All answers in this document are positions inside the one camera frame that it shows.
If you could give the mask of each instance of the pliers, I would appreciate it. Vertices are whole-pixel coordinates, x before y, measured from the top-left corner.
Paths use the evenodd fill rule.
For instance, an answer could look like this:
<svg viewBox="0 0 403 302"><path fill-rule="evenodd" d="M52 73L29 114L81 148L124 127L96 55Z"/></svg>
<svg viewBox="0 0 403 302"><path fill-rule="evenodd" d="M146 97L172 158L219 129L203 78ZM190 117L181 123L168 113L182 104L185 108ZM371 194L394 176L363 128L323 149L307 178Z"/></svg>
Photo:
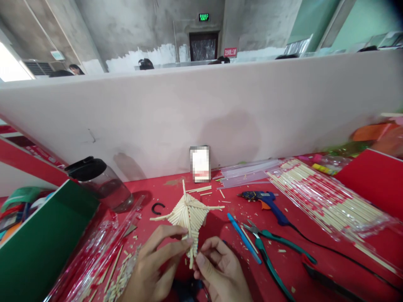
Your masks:
<svg viewBox="0 0 403 302"><path fill-rule="evenodd" d="M246 224L243 224L243 226L245 227L245 229L247 229L248 231L253 233L253 235L255 235L255 237L256 237L256 240L255 240L256 248L259 250L260 254L262 255L263 262L264 262L267 270L269 271L269 273L272 276L272 278L275 280L275 282L278 285L278 287L284 293L284 295L287 298L287 300L295 302L295 299L290 294L290 292L288 291L288 289L284 285L283 281L280 279L279 275L277 274L276 270L274 269L274 266L273 266L272 262L270 261L269 256L267 255L266 249L264 248L263 242L260 239L259 235L261 235L263 237L266 237L267 239L274 240L274 241L277 241L279 243L283 243L284 245L289 246L290 248L292 248L293 250L295 250L299 254L305 255L309 259L309 262L311 262L312 264L317 264L316 259L313 258L311 255L309 255L302 248L300 248L299 246L297 246L294 243L292 243L291 241L288 241L287 239L284 239L284 238L282 238L280 236L274 235L274 234L270 233L267 230L260 231L252 221L250 221L248 219L248 222L249 222L250 226L248 226Z"/></svg>

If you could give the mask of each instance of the smartphone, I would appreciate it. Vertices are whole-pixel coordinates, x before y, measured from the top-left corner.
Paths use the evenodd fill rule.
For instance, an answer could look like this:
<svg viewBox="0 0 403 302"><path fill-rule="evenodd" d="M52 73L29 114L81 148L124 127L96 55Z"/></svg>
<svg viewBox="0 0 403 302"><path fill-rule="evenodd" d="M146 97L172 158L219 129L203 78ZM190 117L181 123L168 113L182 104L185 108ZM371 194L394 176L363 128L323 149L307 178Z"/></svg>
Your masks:
<svg viewBox="0 0 403 302"><path fill-rule="evenodd" d="M190 170L194 182L211 181L210 147L190 147Z"/></svg>

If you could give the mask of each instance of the red table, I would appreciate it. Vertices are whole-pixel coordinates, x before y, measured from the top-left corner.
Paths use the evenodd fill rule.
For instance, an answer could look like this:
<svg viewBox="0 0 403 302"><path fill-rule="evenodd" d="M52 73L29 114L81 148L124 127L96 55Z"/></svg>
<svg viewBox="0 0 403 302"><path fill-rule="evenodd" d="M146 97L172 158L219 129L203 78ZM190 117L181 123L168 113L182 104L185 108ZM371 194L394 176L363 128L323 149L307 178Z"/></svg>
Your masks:
<svg viewBox="0 0 403 302"><path fill-rule="evenodd" d="M261 210L260 202L249 203L243 198L236 196L236 194L247 190L272 191L278 193L279 196L276 199L276 204L305 236L317 243L336 249L353 259L360 261L362 264L386 278L396 286L402 287L403 282L401 279L358 251L350 243L344 240L340 242L334 241L272 184L250 185L249 187L243 186L225 189L222 191L225 195L225 201L231 203L219 203L219 200L221 201L223 198L216 188L221 184L216 181L212 181L210 184L195 184L193 183L190 173L128 182L126 185L133 192L135 197L140 194L145 194L146 199L143 202L141 220L137 224L138 228L129 235L124 250L134 254L137 246L139 244L144 244L159 224L169 224L167 221L150 221L150 217L156 216L151 212L151 206L156 202L163 203L166 207L162 208L159 206L157 208L158 211L161 212L162 215L170 213L183 195L182 179L185 180L187 190L211 184L213 188L211 190L211 192L213 192L211 195L200 196L199 193L192 193L192 195L207 206L225 206L225 209L222 212L218 210L209 212L207 215L206 226L200 229L199 242L200 245L202 245L205 239L212 236L219 236L222 240L227 242L240 260L243 273L247 279L254 301L286 300L282 292L272 280L264 264L258 265L253 259L251 253L246 250L241 238L231 223L229 223L227 212L230 212L239 223L246 223L246 220L250 219L258 226L258 228L262 230L267 229L273 234L280 235L301 246L318 260L319 270L333 276L337 283L354 292L364 300L399 300L400 295L394 289L390 288L364 269L331 251L306 241L290 227L279 226L273 213L267 210ZM138 236L137 240L133 239L134 235ZM372 236L368 241L371 242L384 258L391 261L397 267L403 268L403 240L400 235L387 229L376 236ZM268 240L263 239L263 242L267 249L269 258L273 262L273 265L284 284L289 290L291 290L291 287L295 288L296 291L293 296L296 301L343 301L342 297L324 288L317 283L317 281L312 280L308 276L302 266L301 257L297 252L276 242L271 242L271 245ZM286 250L286 253L279 253L279 249ZM116 279L120 263L124 258L125 255L122 253L113 279ZM178 268L176 277L180 280L186 280L190 278L192 274L193 271L189 270L183 259ZM93 301L97 301L98 299L102 300L103 296L103 288L100 288L98 289L97 295ZM203 292L199 293L198 299L199 301L207 300ZM171 292L171 295L167 300L176 301L175 294Z"/></svg>

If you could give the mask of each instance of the black hair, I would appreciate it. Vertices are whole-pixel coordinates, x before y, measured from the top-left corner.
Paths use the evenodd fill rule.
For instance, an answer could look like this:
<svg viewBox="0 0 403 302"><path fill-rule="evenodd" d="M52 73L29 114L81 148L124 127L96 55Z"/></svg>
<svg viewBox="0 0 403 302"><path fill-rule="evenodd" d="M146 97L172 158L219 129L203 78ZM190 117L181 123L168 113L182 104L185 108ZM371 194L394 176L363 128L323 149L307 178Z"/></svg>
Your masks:
<svg viewBox="0 0 403 302"><path fill-rule="evenodd" d="M67 70L56 70L49 75L49 78L58 78L61 76L73 76L73 75L74 74L72 74L70 71Z"/></svg>
<svg viewBox="0 0 403 302"><path fill-rule="evenodd" d="M218 57L217 61L220 61L221 63L224 62L224 64L228 64L231 62L228 57L224 57L224 56Z"/></svg>
<svg viewBox="0 0 403 302"><path fill-rule="evenodd" d="M367 51L374 51L374 50L378 50L378 48L375 45L372 45L372 46L361 48L357 52L367 52Z"/></svg>
<svg viewBox="0 0 403 302"><path fill-rule="evenodd" d="M294 59L294 58L299 58L298 54L292 54L292 55L279 55L276 60L283 60L283 59Z"/></svg>
<svg viewBox="0 0 403 302"><path fill-rule="evenodd" d="M219 60L215 60L210 62L208 65L216 65L216 64L221 64L221 62Z"/></svg>
<svg viewBox="0 0 403 302"><path fill-rule="evenodd" d="M154 65L152 64L150 59L144 58L139 60L140 70L149 70L154 69Z"/></svg>
<svg viewBox="0 0 403 302"><path fill-rule="evenodd" d="M85 73L83 73L83 71L81 70L81 68L78 66L78 65L76 65L76 64L70 64L70 66L69 66L69 68L71 69L71 68L75 68L75 69L78 69L79 71L80 71L80 75L85 75Z"/></svg>

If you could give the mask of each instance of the door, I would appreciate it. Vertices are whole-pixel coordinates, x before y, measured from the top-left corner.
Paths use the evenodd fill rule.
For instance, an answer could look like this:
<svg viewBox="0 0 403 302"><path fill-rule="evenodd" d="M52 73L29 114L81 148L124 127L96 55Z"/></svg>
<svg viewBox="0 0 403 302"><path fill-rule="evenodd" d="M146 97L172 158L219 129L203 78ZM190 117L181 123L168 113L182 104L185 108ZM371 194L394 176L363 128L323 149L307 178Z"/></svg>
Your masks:
<svg viewBox="0 0 403 302"><path fill-rule="evenodd" d="M218 32L189 33L190 61L216 60Z"/></svg>

